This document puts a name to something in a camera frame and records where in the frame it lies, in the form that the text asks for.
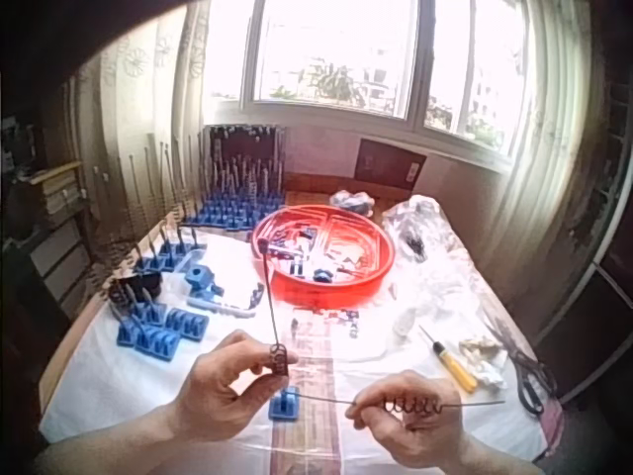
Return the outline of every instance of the finger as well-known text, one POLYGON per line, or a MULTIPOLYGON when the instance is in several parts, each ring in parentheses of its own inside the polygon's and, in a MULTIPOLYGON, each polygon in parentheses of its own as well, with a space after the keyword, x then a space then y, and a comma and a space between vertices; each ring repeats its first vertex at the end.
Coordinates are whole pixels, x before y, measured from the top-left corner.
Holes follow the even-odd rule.
POLYGON ((413 443, 402 423, 384 409, 371 406, 360 414, 376 441, 391 453, 399 453, 413 443))
MULTIPOLYGON (((201 356, 198 360, 198 371, 204 378, 217 378, 220 383, 227 386, 235 381, 242 371, 246 371, 253 366, 270 366, 271 353, 270 345, 264 344, 256 339, 246 336, 221 349, 214 350, 201 356)), ((296 363, 299 358, 294 352, 288 352, 288 363, 296 363)))
POLYGON ((423 378, 414 371, 390 375, 363 389, 354 404, 345 412, 348 419, 358 419, 363 408, 376 406, 396 398, 437 397, 437 388, 432 380, 423 378))
POLYGON ((218 351, 219 349, 226 348, 231 344, 238 343, 249 338, 252 339, 252 337, 247 332, 243 330, 235 330, 234 332, 231 332, 227 336, 225 336, 223 340, 220 341, 220 343, 218 343, 218 345, 211 350, 211 352, 218 351))
POLYGON ((365 427, 366 427, 365 423, 363 422, 363 420, 361 418, 354 420, 354 428, 356 430, 362 430, 365 427))
POLYGON ((288 386, 288 376, 275 376, 265 374, 260 376, 248 386, 235 404, 245 413, 248 420, 270 401, 277 391, 288 386))

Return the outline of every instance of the patterned curtain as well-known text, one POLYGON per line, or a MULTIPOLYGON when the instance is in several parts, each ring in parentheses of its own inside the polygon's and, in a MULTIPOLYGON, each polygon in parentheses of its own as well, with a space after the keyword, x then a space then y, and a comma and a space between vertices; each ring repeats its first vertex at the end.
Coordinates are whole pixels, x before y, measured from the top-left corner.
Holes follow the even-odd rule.
POLYGON ((508 304, 529 285, 562 223, 588 116, 591 39, 587 0, 526 0, 532 103, 515 167, 478 262, 508 304))
POLYGON ((209 7, 191 3, 123 35, 44 107, 49 154, 81 160, 93 214, 129 208, 137 237, 162 218, 151 200, 171 196, 166 167, 185 180, 197 167, 209 7))

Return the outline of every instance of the yellow screwdriver handle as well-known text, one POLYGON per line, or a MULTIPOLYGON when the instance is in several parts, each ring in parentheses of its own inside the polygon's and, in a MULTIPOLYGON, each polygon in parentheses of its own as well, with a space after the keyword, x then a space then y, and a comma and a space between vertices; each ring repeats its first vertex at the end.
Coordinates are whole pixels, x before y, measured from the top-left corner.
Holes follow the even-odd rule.
POLYGON ((469 373, 459 361, 457 361, 446 350, 439 354, 439 359, 442 360, 446 369, 453 375, 459 385, 464 388, 468 393, 472 393, 477 388, 477 380, 469 373))

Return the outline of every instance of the scissors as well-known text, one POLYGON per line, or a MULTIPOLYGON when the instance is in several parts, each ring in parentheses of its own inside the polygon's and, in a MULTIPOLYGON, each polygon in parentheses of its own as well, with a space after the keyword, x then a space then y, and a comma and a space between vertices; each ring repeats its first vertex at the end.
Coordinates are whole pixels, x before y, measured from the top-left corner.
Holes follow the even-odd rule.
POLYGON ((504 323, 497 322, 498 331, 489 325, 487 325, 487 327, 493 336, 505 347, 508 357, 514 363, 518 399, 521 405, 523 405, 528 413, 534 416, 540 416, 544 411, 543 402, 536 394, 529 376, 536 379, 549 396, 554 397, 557 390, 554 375, 547 366, 530 358, 518 348, 511 336, 509 328, 504 323))

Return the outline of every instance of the red tray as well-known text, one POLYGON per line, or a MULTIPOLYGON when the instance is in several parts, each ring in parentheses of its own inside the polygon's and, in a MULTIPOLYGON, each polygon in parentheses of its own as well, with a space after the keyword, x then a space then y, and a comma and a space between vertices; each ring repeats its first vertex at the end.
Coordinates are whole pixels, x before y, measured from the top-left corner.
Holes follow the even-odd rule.
POLYGON ((271 245, 282 240, 286 248, 303 252, 305 278, 290 274, 292 259, 269 258, 275 269, 271 283, 275 297, 302 307, 357 306, 371 299, 394 264, 394 246, 382 229, 367 218, 326 205, 284 208, 259 223, 251 239, 259 259, 260 238, 271 245), (315 229, 316 236, 299 237, 305 228, 315 229), (332 283, 312 280, 314 271, 324 268, 334 274, 332 283))

